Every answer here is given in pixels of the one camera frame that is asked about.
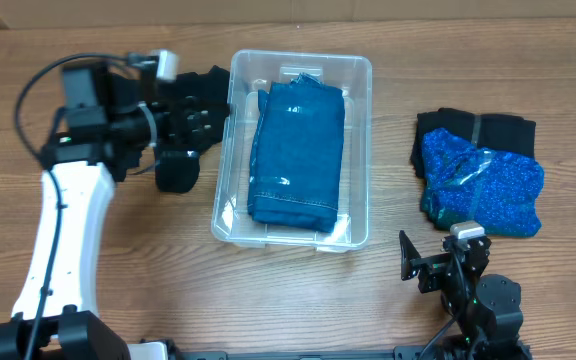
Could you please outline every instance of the denim fabric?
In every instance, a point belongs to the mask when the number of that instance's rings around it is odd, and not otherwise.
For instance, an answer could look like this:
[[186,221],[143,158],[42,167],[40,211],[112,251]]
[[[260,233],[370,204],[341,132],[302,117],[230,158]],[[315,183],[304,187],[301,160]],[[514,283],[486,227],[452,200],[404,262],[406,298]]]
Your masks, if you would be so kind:
[[344,142],[341,90],[301,74],[259,90],[250,154],[253,220],[331,232],[337,221]]
[[488,234],[526,237],[541,228],[535,200],[544,171],[535,159],[477,149],[443,128],[424,136],[422,156],[421,209],[439,229],[475,220]]

